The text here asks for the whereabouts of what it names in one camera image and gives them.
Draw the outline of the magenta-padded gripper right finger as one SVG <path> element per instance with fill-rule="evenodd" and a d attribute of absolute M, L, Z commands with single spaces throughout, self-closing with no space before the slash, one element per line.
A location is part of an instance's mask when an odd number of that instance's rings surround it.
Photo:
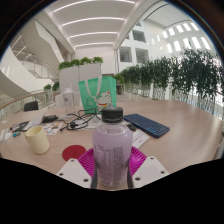
<path fill-rule="evenodd" d="M 147 157 L 137 148 L 131 149 L 127 174 L 129 189 L 140 188 L 167 176 L 169 172 L 155 156 Z"/>

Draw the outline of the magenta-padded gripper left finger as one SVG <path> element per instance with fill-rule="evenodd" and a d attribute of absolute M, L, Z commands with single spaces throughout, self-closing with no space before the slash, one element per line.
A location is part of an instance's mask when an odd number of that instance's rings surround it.
<path fill-rule="evenodd" d="M 98 177 L 93 149 L 89 149 L 78 159 L 69 159 L 56 175 L 81 187 L 96 189 Z"/>

